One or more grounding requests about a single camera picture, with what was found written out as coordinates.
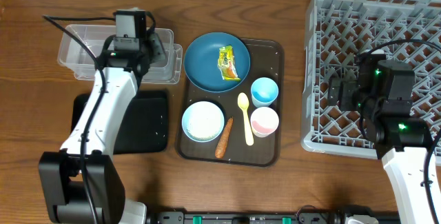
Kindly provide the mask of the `green yellow snack wrapper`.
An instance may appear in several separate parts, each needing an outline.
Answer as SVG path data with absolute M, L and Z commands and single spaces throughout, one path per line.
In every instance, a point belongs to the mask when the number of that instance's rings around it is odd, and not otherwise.
M 222 80 L 240 81 L 235 66 L 234 49 L 231 45 L 219 48 L 218 69 Z

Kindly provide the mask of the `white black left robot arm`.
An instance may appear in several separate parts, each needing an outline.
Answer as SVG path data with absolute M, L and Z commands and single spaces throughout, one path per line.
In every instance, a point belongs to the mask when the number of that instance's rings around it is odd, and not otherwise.
M 145 204 L 125 196 L 113 164 L 130 102 L 153 60 L 165 58 L 159 36 L 112 35 L 94 57 L 95 82 L 76 126 L 58 152 L 44 152 L 39 176 L 53 223 L 146 223 Z

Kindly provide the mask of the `light blue plastic cup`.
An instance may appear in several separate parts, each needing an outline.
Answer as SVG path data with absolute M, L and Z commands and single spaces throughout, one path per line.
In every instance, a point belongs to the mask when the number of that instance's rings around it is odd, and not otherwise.
M 268 107 L 278 97 L 279 89 L 277 83 L 268 78 L 256 79 L 251 86 L 252 103 L 257 107 Z

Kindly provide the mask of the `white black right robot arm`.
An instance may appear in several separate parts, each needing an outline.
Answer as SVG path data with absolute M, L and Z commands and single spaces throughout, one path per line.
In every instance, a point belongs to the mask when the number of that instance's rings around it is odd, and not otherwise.
M 381 44 L 356 55 L 355 80 L 332 78 L 327 101 L 342 111 L 357 111 L 362 137 L 374 144 L 391 182 L 401 223 L 439 223 L 440 186 L 435 148 L 427 122 L 411 116 L 413 68 L 388 59 Z

